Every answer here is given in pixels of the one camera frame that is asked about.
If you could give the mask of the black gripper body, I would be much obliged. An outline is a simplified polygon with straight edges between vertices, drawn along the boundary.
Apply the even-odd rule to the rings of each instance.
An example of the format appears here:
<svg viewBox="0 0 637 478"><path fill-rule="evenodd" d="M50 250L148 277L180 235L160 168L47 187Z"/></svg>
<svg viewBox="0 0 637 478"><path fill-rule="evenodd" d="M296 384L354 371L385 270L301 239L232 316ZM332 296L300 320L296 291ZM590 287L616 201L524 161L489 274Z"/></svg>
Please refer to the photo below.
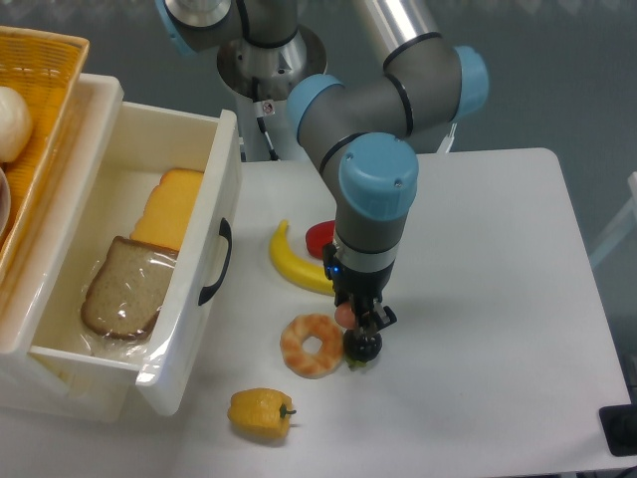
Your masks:
<svg viewBox="0 0 637 478"><path fill-rule="evenodd" d="M345 243L330 242L322 247L325 276L332 282L334 303L374 305L382 302L394 266L394 247L368 253Z"/></svg>

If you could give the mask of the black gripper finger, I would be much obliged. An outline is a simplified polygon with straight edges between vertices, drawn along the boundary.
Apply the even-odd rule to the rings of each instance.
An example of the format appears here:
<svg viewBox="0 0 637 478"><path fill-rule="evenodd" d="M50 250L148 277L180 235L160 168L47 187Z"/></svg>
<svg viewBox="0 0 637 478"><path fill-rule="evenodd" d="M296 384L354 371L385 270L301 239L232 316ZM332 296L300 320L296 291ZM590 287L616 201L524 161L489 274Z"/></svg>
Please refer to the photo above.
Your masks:
<svg viewBox="0 0 637 478"><path fill-rule="evenodd" d="M369 329L373 333L379 333L396 323L397 317L391 308L384 306L378 300L374 300L369 311Z"/></svg>
<svg viewBox="0 0 637 478"><path fill-rule="evenodd" d="M350 332L350 338L356 344L364 344L367 340L367 320L364 317L368 312L367 301L363 296L350 294L349 303L354 315L354 326Z"/></svg>

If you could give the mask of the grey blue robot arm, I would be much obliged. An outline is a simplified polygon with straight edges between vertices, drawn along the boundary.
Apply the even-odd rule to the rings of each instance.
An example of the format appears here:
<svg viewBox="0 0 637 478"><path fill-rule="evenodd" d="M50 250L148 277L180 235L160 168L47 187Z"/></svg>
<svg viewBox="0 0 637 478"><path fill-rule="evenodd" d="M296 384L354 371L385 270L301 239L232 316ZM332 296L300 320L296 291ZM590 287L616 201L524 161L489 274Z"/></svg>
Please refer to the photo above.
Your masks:
<svg viewBox="0 0 637 478"><path fill-rule="evenodd" d="M218 49L225 84L254 103L286 105L288 128L336 203L323 249L335 300L354 315L345 339L375 346L396 318L382 303L409 209L418 161L407 138L480 109L489 94L483 58L449 45L422 1L358 1L382 74L351 89L326 73L325 52L294 1L160 1L184 52Z"/></svg>

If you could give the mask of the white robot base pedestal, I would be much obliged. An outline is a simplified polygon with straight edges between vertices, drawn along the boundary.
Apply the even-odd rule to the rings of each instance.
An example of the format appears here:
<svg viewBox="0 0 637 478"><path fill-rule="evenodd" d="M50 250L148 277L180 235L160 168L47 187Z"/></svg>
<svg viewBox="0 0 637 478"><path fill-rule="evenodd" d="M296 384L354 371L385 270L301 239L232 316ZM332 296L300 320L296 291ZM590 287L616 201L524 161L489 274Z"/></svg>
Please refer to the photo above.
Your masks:
<svg viewBox="0 0 637 478"><path fill-rule="evenodd" d="M289 125L286 103L299 82L325 72L326 53L319 37L301 25L290 42L275 48L234 40L219 49L217 68L236 102L244 158L306 160Z"/></svg>

